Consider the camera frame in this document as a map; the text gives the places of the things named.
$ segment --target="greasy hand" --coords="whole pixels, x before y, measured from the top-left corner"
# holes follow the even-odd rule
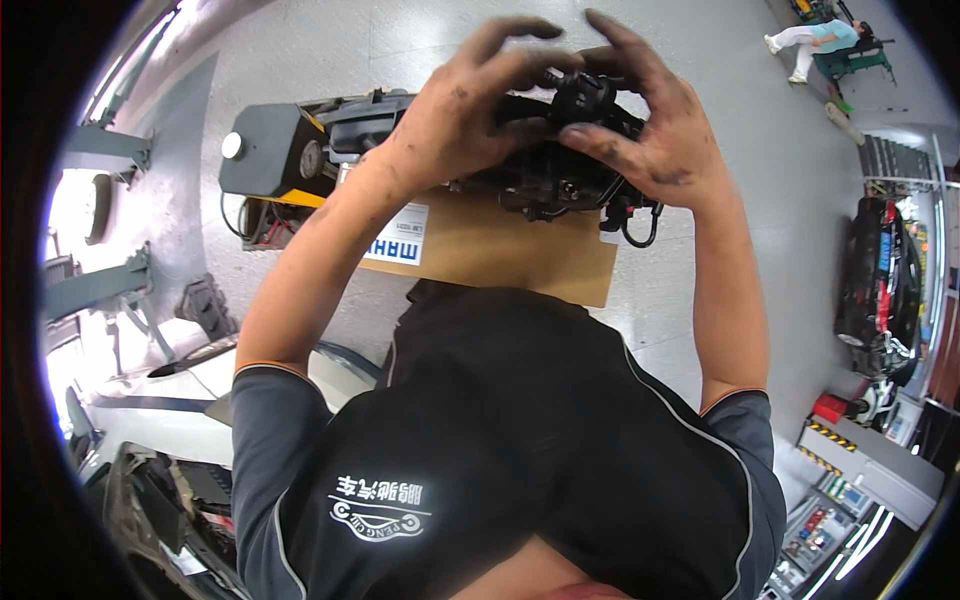
[[[623,77],[650,107],[638,141],[606,128],[574,124],[559,140],[621,173],[636,189],[664,204],[696,208],[726,177],[703,107],[690,84],[670,72],[637,34],[610,17],[586,11],[587,22],[610,46],[584,50],[587,72]]]
[[[388,165],[404,191],[416,193],[494,166],[540,141],[549,132],[544,119],[496,127],[497,101],[512,88],[532,87],[548,67],[569,72],[581,68],[583,59],[559,49],[500,52],[500,47],[508,36],[552,38],[562,32],[532,16],[487,21],[434,71],[390,137],[369,154]]]

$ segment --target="cardboard box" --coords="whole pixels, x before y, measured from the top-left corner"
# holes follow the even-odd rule
[[[528,223],[495,196],[435,188],[383,229],[360,267],[603,307],[617,246],[600,240],[599,222],[595,211]]]

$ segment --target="white pants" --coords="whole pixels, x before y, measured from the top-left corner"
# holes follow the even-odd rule
[[[810,72],[810,66],[813,65],[813,55],[820,54],[820,48],[816,48],[810,42],[814,35],[811,33],[813,28],[809,26],[788,27],[771,37],[774,41],[774,47],[782,50],[787,46],[799,44],[797,48],[797,63],[793,67],[793,77],[806,79],[806,74]]]

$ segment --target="pressure gauge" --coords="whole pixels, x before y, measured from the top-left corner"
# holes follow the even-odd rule
[[[300,154],[300,176],[309,180],[317,175],[320,171],[321,158],[320,142],[311,139]]]

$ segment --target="person sitting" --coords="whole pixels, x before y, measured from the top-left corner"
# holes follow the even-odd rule
[[[854,20],[852,25],[840,19],[820,25],[788,27],[775,36],[764,36],[770,54],[776,54],[787,46],[799,44],[797,63],[793,74],[786,80],[792,84],[806,84],[806,74],[813,64],[813,55],[829,54],[844,48],[853,48],[861,39],[870,39],[874,31],[865,21]]]

